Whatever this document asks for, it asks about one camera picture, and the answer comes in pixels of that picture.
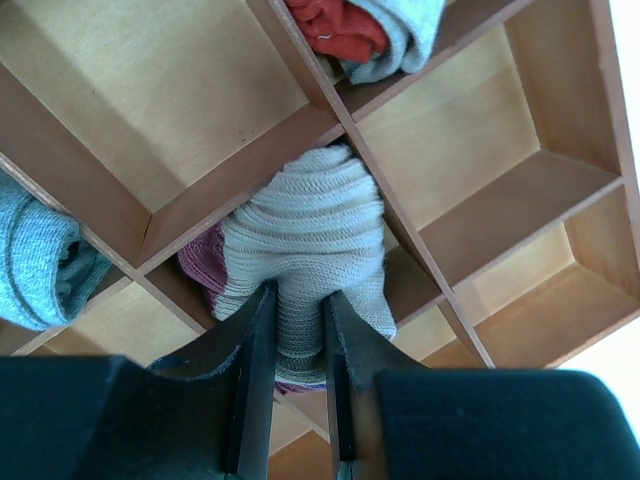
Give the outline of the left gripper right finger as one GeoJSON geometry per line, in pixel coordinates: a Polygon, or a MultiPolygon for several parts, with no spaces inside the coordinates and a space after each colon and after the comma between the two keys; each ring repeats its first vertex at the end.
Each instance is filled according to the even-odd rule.
{"type": "Polygon", "coordinates": [[[338,479],[635,479],[639,445],[608,387],[580,371],[430,369],[342,293],[323,303],[338,479]]]}

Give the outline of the orange compartment tray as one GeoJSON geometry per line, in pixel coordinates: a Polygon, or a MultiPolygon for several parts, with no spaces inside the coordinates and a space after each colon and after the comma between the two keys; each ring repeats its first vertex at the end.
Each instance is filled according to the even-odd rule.
{"type": "MultiPolygon", "coordinates": [[[[450,1],[413,74],[328,72],[282,1],[5,1],[1,170],[111,262],[74,327],[5,357],[141,367],[218,326],[190,241],[306,151],[383,198],[397,347],[554,369],[639,312],[639,188],[606,1],[450,1]]],[[[334,475],[327,391],[273,392],[265,478],[334,475]]]]}

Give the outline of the tan maroon purple striped sock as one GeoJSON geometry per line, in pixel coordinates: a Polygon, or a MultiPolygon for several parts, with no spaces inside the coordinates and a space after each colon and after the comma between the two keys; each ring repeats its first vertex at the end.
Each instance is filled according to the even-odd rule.
{"type": "Polygon", "coordinates": [[[250,200],[177,254],[224,321],[261,286],[277,284],[276,388],[323,390],[321,303],[341,292],[388,340],[396,324],[384,295],[384,203],[346,144],[309,150],[250,200]]]}

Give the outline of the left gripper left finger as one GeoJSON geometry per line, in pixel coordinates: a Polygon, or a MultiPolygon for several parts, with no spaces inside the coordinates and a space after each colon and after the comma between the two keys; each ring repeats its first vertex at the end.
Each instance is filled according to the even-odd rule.
{"type": "Polygon", "coordinates": [[[1,361],[5,479],[263,479],[277,288],[148,367],[124,356],[1,361]]]}

